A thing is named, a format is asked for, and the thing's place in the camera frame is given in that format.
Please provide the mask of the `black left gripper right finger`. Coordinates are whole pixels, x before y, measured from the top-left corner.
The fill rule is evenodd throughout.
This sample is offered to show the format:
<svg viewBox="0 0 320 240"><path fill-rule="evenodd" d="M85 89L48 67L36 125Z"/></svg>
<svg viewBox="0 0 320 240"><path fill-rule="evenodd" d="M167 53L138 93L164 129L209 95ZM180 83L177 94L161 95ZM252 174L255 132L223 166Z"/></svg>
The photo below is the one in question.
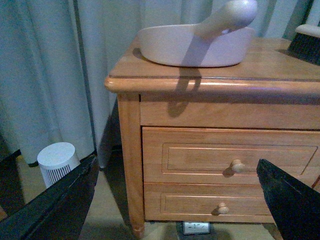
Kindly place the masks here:
<svg viewBox="0 0 320 240"><path fill-rule="evenodd" d="M320 238L320 193L266 159L256 167L264 200L284 240Z"/></svg>

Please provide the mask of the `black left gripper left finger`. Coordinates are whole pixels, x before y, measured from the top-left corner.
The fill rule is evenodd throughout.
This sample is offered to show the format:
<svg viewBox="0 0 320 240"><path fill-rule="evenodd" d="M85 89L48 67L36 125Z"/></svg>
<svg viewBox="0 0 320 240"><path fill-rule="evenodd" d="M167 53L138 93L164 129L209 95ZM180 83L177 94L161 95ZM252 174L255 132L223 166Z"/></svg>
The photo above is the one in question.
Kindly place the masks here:
<svg viewBox="0 0 320 240"><path fill-rule="evenodd" d="M94 155L0 222L2 240L77 240L91 206L99 164Z"/></svg>

